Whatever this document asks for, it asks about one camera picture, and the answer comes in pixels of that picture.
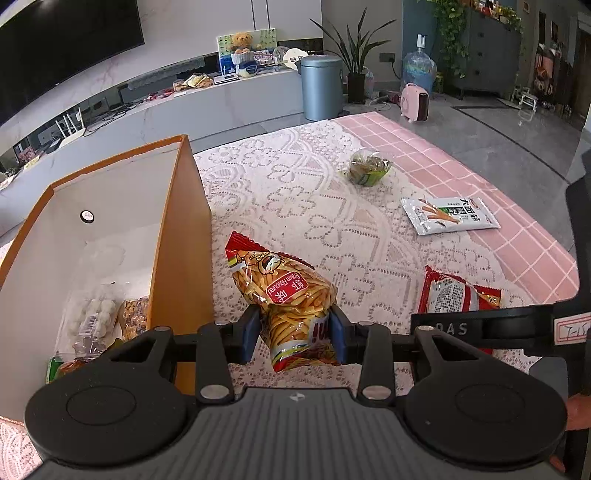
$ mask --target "stuffed toy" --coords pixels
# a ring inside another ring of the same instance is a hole
[[[250,51],[252,43],[252,35],[248,32],[240,32],[234,33],[232,35],[232,51],[235,52],[236,50],[242,50],[246,48]]]

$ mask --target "orange box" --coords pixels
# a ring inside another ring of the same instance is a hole
[[[186,334],[211,322],[211,235],[186,135],[50,185],[0,265],[0,416],[22,420],[43,386],[73,291],[115,282],[127,298],[149,294],[148,328]],[[194,379],[193,364],[179,365],[179,389],[192,393]]]

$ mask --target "red snack bag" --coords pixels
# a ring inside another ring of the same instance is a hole
[[[472,312],[501,307],[498,288],[471,285],[462,277],[440,273],[428,265],[418,313]]]
[[[303,260],[269,252],[232,232],[226,244],[234,283],[248,303],[261,307],[261,338],[275,372],[302,365],[336,364],[329,339],[329,308],[336,287]]]

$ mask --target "black screen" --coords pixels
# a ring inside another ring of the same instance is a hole
[[[0,27],[0,125],[78,72],[144,43],[136,0],[37,0]]]

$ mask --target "pink heater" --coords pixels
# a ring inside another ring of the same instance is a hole
[[[429,94],[424,88],[407,83],[400,97],[400,110],[410,123],[425,121],[429,114]]]

